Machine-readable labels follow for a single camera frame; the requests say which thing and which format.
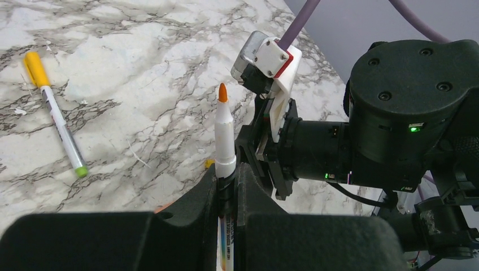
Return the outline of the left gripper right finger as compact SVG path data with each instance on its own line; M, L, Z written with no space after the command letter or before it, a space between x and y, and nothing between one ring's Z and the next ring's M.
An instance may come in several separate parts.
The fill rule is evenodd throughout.
M377 217L289 214L236 169L235 270L406 270L393 228Z

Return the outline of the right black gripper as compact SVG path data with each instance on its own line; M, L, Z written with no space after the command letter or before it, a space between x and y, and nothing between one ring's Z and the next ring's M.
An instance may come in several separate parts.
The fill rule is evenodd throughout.
M240 162L249 164L259 184L278 200L285 200L292 194L293 182L298 179L293 173L291 157L287 151L287 135L292 121L298 121L296 101L289 100L285 113L285 124L280 129L280 139L276 143L272 138L270 121L272 99L254 99L254 117L251 123L243 125L235 140L236 152Z

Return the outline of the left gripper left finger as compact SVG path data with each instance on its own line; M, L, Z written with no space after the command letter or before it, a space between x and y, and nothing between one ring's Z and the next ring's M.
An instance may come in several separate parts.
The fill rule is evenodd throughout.
M209 168L164 210L42 213L1 238L2 270L215 270L217 189Z

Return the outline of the orange tip white marker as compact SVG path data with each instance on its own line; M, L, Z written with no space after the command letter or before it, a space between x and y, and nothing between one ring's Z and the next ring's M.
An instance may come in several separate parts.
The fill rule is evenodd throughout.
M234 269L234 180L236 149L234 120L228 93L220 84L215 116L215 174L219 193L220 249L222 270Z

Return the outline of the yellow pen cap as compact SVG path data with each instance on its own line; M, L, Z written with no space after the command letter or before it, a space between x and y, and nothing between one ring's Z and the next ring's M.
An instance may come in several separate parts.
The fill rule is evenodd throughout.
M215 160L214 159L207 159L204 163L205 169L209 169L214 166Z

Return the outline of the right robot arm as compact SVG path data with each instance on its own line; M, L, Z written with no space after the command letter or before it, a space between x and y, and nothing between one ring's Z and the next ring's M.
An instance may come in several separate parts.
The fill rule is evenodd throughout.
M247 42L232 76L256 94L255 115L237 137L249 163L276 198L300 178L383 190L391 209L397 192L416 191L430 171L438 196L392 220L407 251L435 260L467 259L478 230L461 206L478 207L478 43L461 40L376 42L355 63L343 107L348 122L306 121L296 103L281 101L279 77L259 69L259 48Z

